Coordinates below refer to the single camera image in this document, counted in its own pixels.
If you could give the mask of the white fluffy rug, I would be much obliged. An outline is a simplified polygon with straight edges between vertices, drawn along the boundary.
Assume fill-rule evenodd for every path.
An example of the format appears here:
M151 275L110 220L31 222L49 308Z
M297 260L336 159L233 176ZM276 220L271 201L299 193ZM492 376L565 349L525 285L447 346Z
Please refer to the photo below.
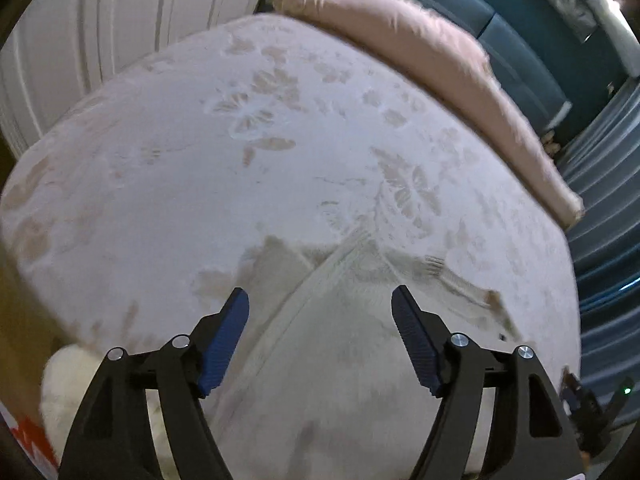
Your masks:
M91 351L69 344L55 352L44 368L41 382L40 415L55 458L62 460L70 427L101 360ZM160 398L154 391L145 393L155 451L165 479L178 479L165 425Z

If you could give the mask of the pink butterfly bed cover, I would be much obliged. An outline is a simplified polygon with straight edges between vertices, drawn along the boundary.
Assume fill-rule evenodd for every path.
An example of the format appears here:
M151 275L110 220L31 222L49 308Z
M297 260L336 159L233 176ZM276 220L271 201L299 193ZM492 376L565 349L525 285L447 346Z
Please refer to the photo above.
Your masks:
M63 347L100 360L189 333L270 238L359 231L498 292L552 382L578 367L562 228L438 101L289 18L243 18L122 73L22 156L1 199L21 290Z

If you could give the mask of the cream knit sweater black hearts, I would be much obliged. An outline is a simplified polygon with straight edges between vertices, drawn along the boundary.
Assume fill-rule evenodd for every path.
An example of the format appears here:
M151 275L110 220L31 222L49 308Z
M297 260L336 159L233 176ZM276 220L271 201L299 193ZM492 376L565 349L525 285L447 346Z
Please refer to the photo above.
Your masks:
M244 260L238 283L250 317L224 382L203 404L237 479L410 476L438 402L416 379L394 323L399 285L482 347L522 341L498 292L365 232L329 247L270 238Z

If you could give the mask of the blue-grey curtain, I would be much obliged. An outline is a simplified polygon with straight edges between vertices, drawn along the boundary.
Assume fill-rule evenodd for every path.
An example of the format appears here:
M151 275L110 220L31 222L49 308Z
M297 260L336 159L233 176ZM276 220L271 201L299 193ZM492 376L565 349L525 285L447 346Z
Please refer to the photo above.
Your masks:
M639 378L639 83L629 79L556 163L584 202L567 233L580 314L580 380L602 404Z

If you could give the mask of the pink folded duvet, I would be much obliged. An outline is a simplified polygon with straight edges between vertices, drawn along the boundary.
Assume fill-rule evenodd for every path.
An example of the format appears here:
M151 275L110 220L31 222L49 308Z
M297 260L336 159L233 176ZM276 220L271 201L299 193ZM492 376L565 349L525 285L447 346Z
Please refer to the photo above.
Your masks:
M468 32L416 0L272 0L277 12L359 44L431 91L482 136L563 229L585 214Z

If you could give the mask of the white panelled wardrobe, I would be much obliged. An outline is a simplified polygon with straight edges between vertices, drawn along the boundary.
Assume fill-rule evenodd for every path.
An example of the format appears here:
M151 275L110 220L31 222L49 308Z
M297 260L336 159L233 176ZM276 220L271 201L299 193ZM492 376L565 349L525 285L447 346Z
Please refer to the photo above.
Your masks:
M1 133L20 157L140 58L252 12L258 0L30 0L1 48Z

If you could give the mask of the teal upholstered headboard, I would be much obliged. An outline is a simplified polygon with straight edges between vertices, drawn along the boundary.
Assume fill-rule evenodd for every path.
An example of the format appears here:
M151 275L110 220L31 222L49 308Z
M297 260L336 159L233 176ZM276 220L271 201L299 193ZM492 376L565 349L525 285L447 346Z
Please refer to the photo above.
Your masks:
M629 77L585 0L418 0L474 36L537 132L566 142Z

